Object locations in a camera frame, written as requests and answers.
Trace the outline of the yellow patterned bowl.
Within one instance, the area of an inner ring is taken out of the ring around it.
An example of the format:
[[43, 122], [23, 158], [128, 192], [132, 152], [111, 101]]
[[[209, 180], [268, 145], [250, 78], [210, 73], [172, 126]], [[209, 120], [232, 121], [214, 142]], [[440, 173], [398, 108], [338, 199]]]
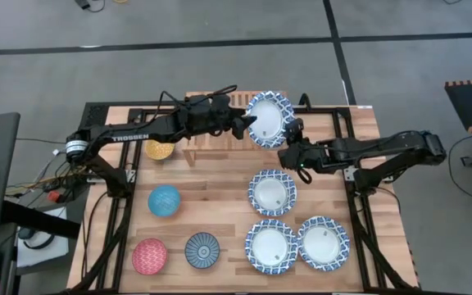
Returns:
[[174, 150], [174, 143], [159, 143], [152, 139], [148, 140], [145, 145], [145, 153], [147, 157], [155, 161], [161, 161], [170, 157]]

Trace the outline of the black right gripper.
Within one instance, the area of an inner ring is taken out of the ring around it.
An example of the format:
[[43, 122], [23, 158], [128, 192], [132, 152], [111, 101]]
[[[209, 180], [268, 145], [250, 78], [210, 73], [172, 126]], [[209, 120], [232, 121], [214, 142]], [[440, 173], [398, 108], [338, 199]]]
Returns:
[[297, 118], [291, 122], [291, 129], [285, 131], [286, 143], [293, 144], [296, 153], [295, 167], [297, 169], [311, 169], [314, 172], [329, 172], [329, 158], [320, 145], [305, 139], [297, 143], [297, 137], [302, 136], [303, 130], [303, 120]]

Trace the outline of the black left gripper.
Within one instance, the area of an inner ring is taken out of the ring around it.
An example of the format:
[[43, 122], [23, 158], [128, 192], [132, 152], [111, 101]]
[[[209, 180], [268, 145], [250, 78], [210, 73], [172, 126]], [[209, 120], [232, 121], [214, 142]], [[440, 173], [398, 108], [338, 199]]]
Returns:
[[219, 135], [230, 130], [232, 121], [236, 118], [235, 120], [243, 125], [232, 125], [232, 135], [236, 139], [243, 139], [247, 128], [245, 125], [251, 125], [257, 120], [256, 116], [238, 117], [238, 111], [232, 107], [186, 106], [184, 114], [184, 130], [187, 135]]

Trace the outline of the white paper sheet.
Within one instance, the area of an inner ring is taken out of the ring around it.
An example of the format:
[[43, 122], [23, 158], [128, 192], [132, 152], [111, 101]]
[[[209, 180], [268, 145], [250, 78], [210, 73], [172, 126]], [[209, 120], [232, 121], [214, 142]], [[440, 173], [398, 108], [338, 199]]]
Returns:
[[[18, 238], [17, 231], [17, 266], [18, 267], [29, 267], [35, 266], [39, 263], [50, 261], [52, 259], [62, 257], [69, 252], [69, 243], [68, 238], [55, 236], [53, 242], [48, 245], [46, 248], [41, 250], [30, 250], [26, 248], [23, 244], [23, 241]], [[38, 245], [43, 243], [48, 239], [50, 233], [41, 232], [36, 230], [36, 235], [32, 239], [27, 240], [27, 243], [30, 245]]]

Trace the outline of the black desk bar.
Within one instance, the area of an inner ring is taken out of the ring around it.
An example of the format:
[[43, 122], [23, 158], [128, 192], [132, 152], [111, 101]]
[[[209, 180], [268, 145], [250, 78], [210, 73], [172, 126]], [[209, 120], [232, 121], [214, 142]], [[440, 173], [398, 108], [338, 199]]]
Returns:
[[65, 238], [78, 238], [79, 224], [14, 202], [4, 201], [1, 221]]

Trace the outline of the black headphones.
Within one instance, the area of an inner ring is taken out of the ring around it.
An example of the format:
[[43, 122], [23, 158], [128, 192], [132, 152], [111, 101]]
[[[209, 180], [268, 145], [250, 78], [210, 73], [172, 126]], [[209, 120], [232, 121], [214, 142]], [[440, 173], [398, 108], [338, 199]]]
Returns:
[[18, 238], [23, 241], [23, 244], [26, 248], [30, 250], [41, 250], [46, 248], [48, 245], [50, 245], [53, 240], [55, 239], [55, 236], [50, 234], [48, 239], [46, 239], [43, 243], [38, 244], [38, 245], [30, 245], [27, 243], [27, 240], [32, 239], [33, 236], [36, 235], [36, 230], [35, 229], [29, 229], [29, 228], [20, 228], [18, 231]]

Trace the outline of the blue patterned white plate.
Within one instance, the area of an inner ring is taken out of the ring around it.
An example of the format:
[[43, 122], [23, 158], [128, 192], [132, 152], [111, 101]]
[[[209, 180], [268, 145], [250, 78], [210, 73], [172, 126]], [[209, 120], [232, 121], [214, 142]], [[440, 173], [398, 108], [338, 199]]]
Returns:
[[330, 272], [341, 268], [351, 250], [345, 228], [326, 216], [313, 216], [298, 230], [298, 251], [313, 269]]
[[261, 220], [247, 232], [244, 252], [257, 271], [265, 275], [282, 275], [297, 260], [298, 237], [281, 220]]
[[247, 186], [251, 206], [264, 216], [282, 216], [297, 202], [297, 187], [293, 178], [282, 170], [257, 172]]
[[247, 105], [247, 113], [256, 120], [247, 128], [251, 140], [261, 148], [278, 148], [286, 140], [288, 123], [295, 120], [293, 105], [282, 93], [257, 93]]

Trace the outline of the red herringbone patterned bowl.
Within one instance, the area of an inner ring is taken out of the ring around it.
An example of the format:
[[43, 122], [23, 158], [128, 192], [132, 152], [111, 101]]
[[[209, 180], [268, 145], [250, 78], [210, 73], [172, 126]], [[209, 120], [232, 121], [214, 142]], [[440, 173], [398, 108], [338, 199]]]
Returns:
[[141, 275], [155, 275], [160, 272], [167, 260], [165, 244], [156, 238], [147, 238], [134, 249], [132, 264]]

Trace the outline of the slatted wooden shelf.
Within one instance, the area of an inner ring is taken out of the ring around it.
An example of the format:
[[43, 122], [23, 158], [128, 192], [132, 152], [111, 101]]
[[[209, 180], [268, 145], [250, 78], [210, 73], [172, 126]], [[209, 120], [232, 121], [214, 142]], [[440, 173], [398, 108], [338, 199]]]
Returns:
[[[235, 91], [229, 94], [232, 108], [240, 108], [247, 113], [247, 105], [252, 98], [261, 92], [252, 91]], [[276, 148], [263, 148], [256, 145], [250, 138], [248, 130], [244, 131], [243, 139], [236, 139], [230, 131], [219, 136], [212, 136], [210, 134], [198, 135], [192, 137], [184, 146], [183, 151], [185, 158], [190, 166], [195, 165], [197, 156], [201, 153], [207, 152], [249, 152], [259, 150], [274, 150]]]

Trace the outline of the light blue patterned bowl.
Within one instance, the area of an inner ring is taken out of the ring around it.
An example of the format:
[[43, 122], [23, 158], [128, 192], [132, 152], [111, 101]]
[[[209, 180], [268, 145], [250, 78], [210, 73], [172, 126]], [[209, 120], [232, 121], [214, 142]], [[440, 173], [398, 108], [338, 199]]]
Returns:
[[179, 190], [172, 185], [161, 185], [153, 189], [147, 199], [147, 206], [155, 216], [168, 217], [179, 209]]

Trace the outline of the dark blue striped bowl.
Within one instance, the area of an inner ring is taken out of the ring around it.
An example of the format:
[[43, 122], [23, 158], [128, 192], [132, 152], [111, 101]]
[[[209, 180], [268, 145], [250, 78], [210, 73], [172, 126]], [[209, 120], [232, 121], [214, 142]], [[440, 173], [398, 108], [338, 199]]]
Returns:
[[196, 233], [186, 242], [184, 255], [192, 267], [207, 269], [217, 262], [220, 245], [214, 235], [206, 232]]

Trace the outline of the black power adapter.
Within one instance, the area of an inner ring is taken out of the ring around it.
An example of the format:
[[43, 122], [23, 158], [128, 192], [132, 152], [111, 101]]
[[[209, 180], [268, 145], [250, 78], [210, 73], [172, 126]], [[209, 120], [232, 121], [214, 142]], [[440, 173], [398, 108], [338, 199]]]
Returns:
[[[74, 0], [75, 3], [84, 11], [98, 13], [102, 11], [106, 6], [106, 0]], [[91, 4], [91, 1], [100, 2], [101, 6], [98, 4]]]

